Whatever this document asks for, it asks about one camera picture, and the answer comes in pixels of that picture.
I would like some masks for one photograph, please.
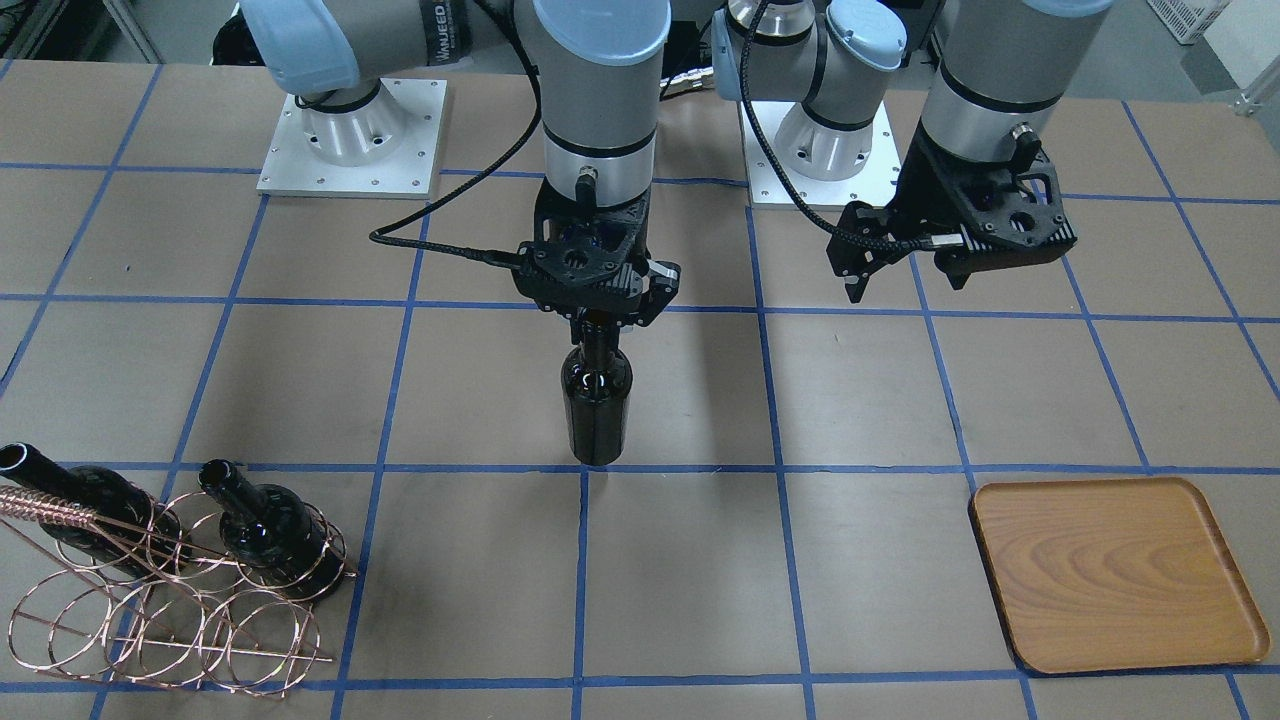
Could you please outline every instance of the table surface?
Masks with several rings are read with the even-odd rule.
[[[452,76],[442,187],[531,110]],[[411,201],[264,199],[256,69],[0,65],[0,439],[156,493],[210,457],[355,541],[320,606],[340,662],[284,703],[55,682],[0,715],[1280,717],[1280,662],[1033,678],[966,515],[989,482],[1183,475],[1280,621],[1280,160],[1222,105],[1064,100],[1083,238],[952,292],[928,258],[849,306],[826,238],[748,205],[713,95],[662,106],[650,246],[677,305],[623,336],[627,446],[568,451],[568,329],[506,273],[376,247]],[[923,94],[892,92],[900,147]],[[417,228],[513,247],[538,143]],[[0,556],[0,601],[50,571]]]

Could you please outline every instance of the brown tray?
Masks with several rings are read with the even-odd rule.
[[[1208,502],[1181,478],[992,483],[970,512],[1010,644],[1039,673],[1271,650]]]

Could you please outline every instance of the dark glass bottle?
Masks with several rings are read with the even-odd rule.
[[[581,343],[561,368],[564,415],[573,456],[586,465],[608,465],[622,455],[631,363],[618,350],[614,324],[581,324]]]
[[[138,528],[150,525],[152,532],[150,544],[143,542],[141,533],[133,530],[113,528],[106,524],[102,525],[102,530],[125,544],[138,546],[136,555],[148,557],[152,565],[173,570],[177,543],[186,537],[182,523],[173,514],[165,514],[164,506],[157,503],[145,489],[122,478],[118,473],[95,465],[65,469],[45,457],[35,447],[15,442],[0,448],[0,475],[22,487],[76,502],[113,520]],[[145,578],[151,574],[141,562],[97,533],[44,523],[40,527],[64,544],[83,551],[99,562],[113,562],[114,568],[119,568],[134,578]],[[182,557],[186,559],[189,555],[191,550],[183,547]]]
[[[338,588],[342,557],[325,546],[324,528],[293,491],[255,486],[227,460],[200,470],[200,487],[224,510],[219,533],[227,551],[293,600],[320,600]]]

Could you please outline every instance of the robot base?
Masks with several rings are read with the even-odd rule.
[[[408,127],[394,152],[353,168],[324,161],[308,147],[302,113],[289,95],[284,99],[271,147],[257,178],[262,195],[305,197],[385,197],[426,200],[431,196],[440,128],[444,122],[443,79],[384,81],[407,111]]]
[[[794,102],[753,102],[755,117],[760,120],[764,136],[772,138],[778,132],[782,118]],[[787,197],[773,168],[764,158],[764,150],[755,141],[755,133],[746,119],[746,111],[739,105],[739,119],[742,124],[742,154],[746,156],[746,174],[751,186],[751,206],[760,210],[788,210],[795,205]],[[897,190],[897,173],[901,168],[897,146],[893,143],[893,131],[888,126],[888,114],[882,104],[876,110],[873,120],[876,145],[867,158],[863,170],[846,181],[815,181],[796,172],[787,172],[787,178],[796,191],[803,193],[805,202],[815,210],[840,211],[851,200],[861,200],[876,206],[888,205]]]

